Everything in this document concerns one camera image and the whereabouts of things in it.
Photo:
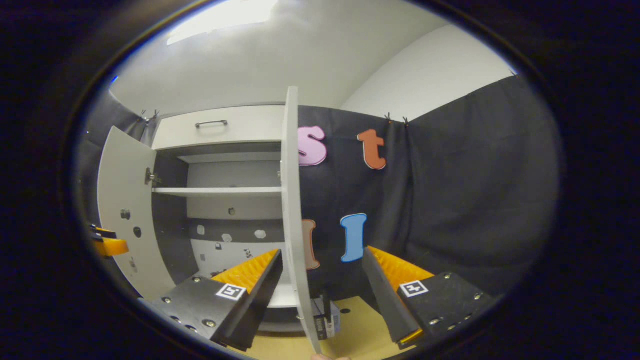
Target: ceiling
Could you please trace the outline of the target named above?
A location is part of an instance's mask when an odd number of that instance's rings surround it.
[[[284,102],[340,108],[371,75],[447,22],[401,0],[279,0],[261,24],[167,45],[162,34],[132,55],[111,91],[139,113]]]

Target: blue letter i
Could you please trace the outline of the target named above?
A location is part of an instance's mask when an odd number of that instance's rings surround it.
[[[366,214],[347,215],[340,220],[340,225],[347,231],[347,245],[342,257],[343,263],[355,261],[364,255],[362,238],[364,237],[364,223],[366,221]]]

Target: ceiling light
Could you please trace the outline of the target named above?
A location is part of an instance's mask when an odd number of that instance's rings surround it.
[[[175,44],[217,29],[266,22],[277,2],[278,0],[226,0],[178,25],[170,32],[166,44]]]

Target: cabinet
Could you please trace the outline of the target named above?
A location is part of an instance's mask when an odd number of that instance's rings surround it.
[[[196,126],[203,122],[208,124]],[[158,152],[188,164],[186,187],[154,186],[164,176],[154,173]],[[164,119],[151,147],[112,128],[100,161],[98,207],[102,226],[129,244],[128,253],[114,257],[116,263],[148,300],[173,289],[176,283],[154,229],[152,194],[186,198],[184,226],[197,234],[190,239],[197,274],[211,276],[249,257],[282,249],[284,271],[269,307],[297,309],[303,330],[319,352],[305,266],[298,166],[295,87],[288,89],[285,106],[209,110]],[[131,214],[128,219],[121,216],[125,209]],[[273,231],[256,228],[252,237],[255,224]],[[225,229],[238,229],[240,238],[232,231],[220,236]]]

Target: foam letter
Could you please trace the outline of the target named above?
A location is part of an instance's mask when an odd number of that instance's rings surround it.
[[[315,228],[315,221],[302,220],[302,236],[305,242],[305,262],[307,264],[307,270],[313,270],[320,267],[320,262],[316,260],[316,256],[314,255],[313,232]]]
[[[340,225],[347,232],[346,251],[342,257],[343,263],[355,261],[364,255],[362,238],[364,237],[364,223],[366,221],[366,214],[347,215],[340,220]]]
[[[387,166],[387,161],[380,158],[378,146],[385,146],[385,139],[379,138],[374,129],[369,129],[358,135],[364,151],[364,162],[374,170],[382,170]]]
[[[326,159],[326,146],[320,142],[324,131],[319,126],[298,128],[298,162],[301,167],[314,166]]]

